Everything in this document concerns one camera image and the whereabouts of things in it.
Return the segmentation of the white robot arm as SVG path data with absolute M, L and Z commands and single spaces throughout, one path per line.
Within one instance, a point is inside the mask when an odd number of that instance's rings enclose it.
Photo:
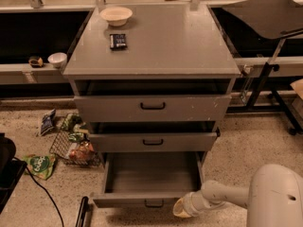
M 233 203 L 247 210 L 246 227 L 303 227 L 303 178 L 286 166 L 260 167 L 248 187 L 206 181 L 173 206 L 173 215 L 191 218 Z

